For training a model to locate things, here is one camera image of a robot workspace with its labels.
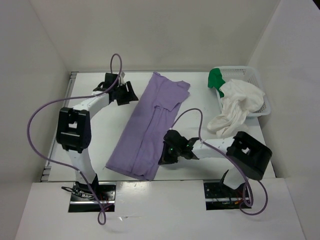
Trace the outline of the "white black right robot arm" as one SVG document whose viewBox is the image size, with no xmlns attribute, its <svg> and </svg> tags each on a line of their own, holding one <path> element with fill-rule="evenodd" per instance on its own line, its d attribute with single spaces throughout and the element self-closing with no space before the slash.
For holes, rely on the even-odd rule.
<svg viewBox="0 0 320 240">
<path fill-rule="evenodd" d="M 187 139 L 178 131 L 170 129 L 163 138 L 158 164 L 174 164 L 179 157 L 202 160 L 219 156 L 226 157 L 233 165 L 219 184 L 220 193 L 230 197 L 245 183 L 245 179 L 263 179 L 272 151 L 244 131 L 239 131 L 232 137 L 202 140 L 200 137 Z"/>
</svg>

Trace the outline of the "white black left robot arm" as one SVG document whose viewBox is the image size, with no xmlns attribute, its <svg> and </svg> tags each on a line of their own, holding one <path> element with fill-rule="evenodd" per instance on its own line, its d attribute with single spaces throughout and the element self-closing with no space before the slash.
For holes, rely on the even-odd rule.
<svg viewBox="0 0 320 240">
<path fill-rule="evenodd" d="M 100 194 L 98 175 L 92 167 L 89 145 L 92 140 L 91 119 L 103 108 L 116 101 L 121 105 L 138 101 L 125 73 L 106 73 L 90 97 L 73 107 L 59 111 L 56 141 L 68 154 L 76 168 L 76 181 L 71 193 L 79 198 L 96 199 Z"/>
</svg>

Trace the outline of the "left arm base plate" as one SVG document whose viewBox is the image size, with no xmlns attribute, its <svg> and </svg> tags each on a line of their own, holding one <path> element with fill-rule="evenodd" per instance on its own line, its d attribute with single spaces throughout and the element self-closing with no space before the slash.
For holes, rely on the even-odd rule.
<svg viewBox="0 0 320 240">
<path fill-rule="evenodd" d="M 71 193 L 68 207 L 69 213 L 98 213 L 101 210 L 90 190 L 80 190 L 80 187 L 77 186 L 76 183 L 72 188 L 63 186 L 62 189 Z M 105 212 L 109 213 L 115 211 L 115 182 L 100 182 L 96 187 L 96 196 Z"/>
</svg>

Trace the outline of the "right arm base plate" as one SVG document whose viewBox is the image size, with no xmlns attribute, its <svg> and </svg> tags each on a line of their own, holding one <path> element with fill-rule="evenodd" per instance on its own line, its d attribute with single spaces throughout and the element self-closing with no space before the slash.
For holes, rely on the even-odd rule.
<svg viewBox="0 0 320 240">
<path fill-rule="evenodd" d="M 239 209 L 243 200 L 244 184 L 232 189 L 218 181 L 204 181 L 204 197 L 207 211 Z"/>
</svg>

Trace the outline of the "purple t shirt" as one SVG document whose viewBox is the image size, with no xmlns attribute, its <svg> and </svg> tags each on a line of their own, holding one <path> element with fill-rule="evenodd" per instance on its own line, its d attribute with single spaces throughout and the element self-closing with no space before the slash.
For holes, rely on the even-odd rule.
<svg viewBox="0 0 320 240">
<path fill-rule="evenodd" d="M 141 181 L 152 181 L 159 168 L 164 136 L 189 97 L 189 89 L 190 84 L 185 81 L 172 81 L 154 72 L 106 168 Z"/>
</svg>

